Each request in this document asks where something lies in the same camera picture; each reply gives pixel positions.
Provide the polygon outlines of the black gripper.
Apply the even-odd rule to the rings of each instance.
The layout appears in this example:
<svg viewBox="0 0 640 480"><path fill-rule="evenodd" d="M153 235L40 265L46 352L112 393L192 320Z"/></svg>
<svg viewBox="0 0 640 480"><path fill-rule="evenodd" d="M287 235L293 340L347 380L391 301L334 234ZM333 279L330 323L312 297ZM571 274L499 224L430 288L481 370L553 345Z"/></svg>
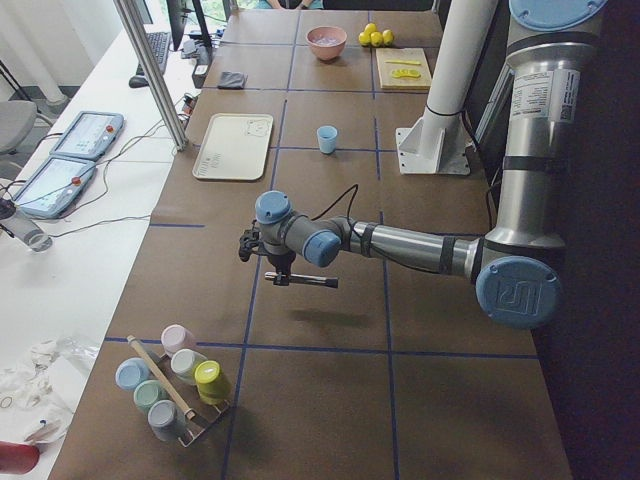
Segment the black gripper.
<svg viewBox="0 0 640 480"><path fill-rule="evenodd" d="M295 252L286 246L268 243L258 227L245 230L239 239L238 255L242 262L248 262L252 255L266 256L276 269L273 283L276 286L290 284L291 267L295 261Z"/></svg>

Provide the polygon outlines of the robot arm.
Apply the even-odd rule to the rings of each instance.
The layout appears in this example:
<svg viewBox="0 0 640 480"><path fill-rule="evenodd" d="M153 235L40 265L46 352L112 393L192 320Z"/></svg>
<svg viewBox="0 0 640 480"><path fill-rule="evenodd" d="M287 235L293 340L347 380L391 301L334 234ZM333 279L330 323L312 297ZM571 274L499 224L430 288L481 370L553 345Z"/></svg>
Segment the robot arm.
<svg viewBox="0 0 640 480"><path fill-rule="evenodd" d="M239 241L242 261L264 256L278 286L315 284L291 267L297 258L325 267L342 251L436 275L468 278L495 322L534 329L556 314L565 244L555 228L567 142L580 76L597 47L603 1L513 1L506 63L514 75L496 225L466 241L357 221L312 219L272 190Z"/></svg>

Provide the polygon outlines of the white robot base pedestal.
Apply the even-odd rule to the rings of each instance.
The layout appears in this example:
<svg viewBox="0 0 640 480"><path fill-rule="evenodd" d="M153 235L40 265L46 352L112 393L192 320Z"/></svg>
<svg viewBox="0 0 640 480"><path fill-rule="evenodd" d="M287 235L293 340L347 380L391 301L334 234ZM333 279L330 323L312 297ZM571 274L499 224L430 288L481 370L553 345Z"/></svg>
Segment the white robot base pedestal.
<svg viewBox="0 0 640 480"><path fill-rule="evenodd" d="M396 130L402 174L470 173L462 113L497 5L497 0L451 3L424 112L412 127Z"/></svg>

